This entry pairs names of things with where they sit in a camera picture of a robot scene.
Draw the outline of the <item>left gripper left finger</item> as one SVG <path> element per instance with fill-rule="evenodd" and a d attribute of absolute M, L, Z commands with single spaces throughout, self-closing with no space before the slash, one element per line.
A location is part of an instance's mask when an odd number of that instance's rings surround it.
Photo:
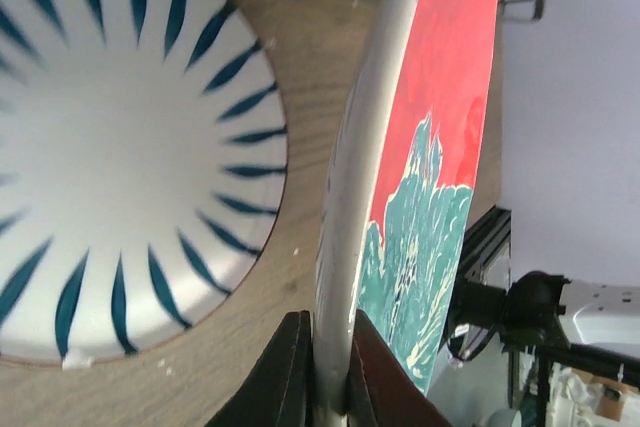
<path fill-rule="evenodd" d="M 289 312 L 238 391 L 211 418 L 213 427 L 304 426 L 312 370 L 311 320 Z"/>

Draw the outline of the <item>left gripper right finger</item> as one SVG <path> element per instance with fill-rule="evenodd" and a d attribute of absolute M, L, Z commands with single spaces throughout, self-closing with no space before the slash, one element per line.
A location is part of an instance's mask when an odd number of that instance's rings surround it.
<path fill-rule="evenodd" d="M 348 375 L 350 426 L 431 426 L 451 423 L 422 394 L 362 310 L 356 311 Z"/>

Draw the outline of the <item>white plate with coloured rim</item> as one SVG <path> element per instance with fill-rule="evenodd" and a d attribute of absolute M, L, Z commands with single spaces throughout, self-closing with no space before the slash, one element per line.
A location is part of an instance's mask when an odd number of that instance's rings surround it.
<path fill-rule="evenodd" d="M 364 314 L 430 385 L 469 218 L 498 0 L 381 0 L 328 170 L 313 316 L 314 422 L 347 422 Z"/>

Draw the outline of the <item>white plate blue stripes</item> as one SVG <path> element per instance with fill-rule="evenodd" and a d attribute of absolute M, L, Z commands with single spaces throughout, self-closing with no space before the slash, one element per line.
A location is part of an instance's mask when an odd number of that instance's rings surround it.
<path fill-rule="evenodd" d="M 1 0 L 1 358 L 89 366 L 200 323 L 263 253 L 284 106 L 233 0 Z"/>

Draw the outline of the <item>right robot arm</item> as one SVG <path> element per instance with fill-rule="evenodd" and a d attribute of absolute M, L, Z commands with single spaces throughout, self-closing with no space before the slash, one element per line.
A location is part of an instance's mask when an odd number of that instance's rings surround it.
<path fill-rule="evenodd" d="M 445 324 L 497 334 L 507 351 L 535 351 L 554 362 L 629 385 L 639 384 L 639 357 L 606 345 L 639 345 L 639 288 L 529 272 L 505 290 L 456 283 Z"/>

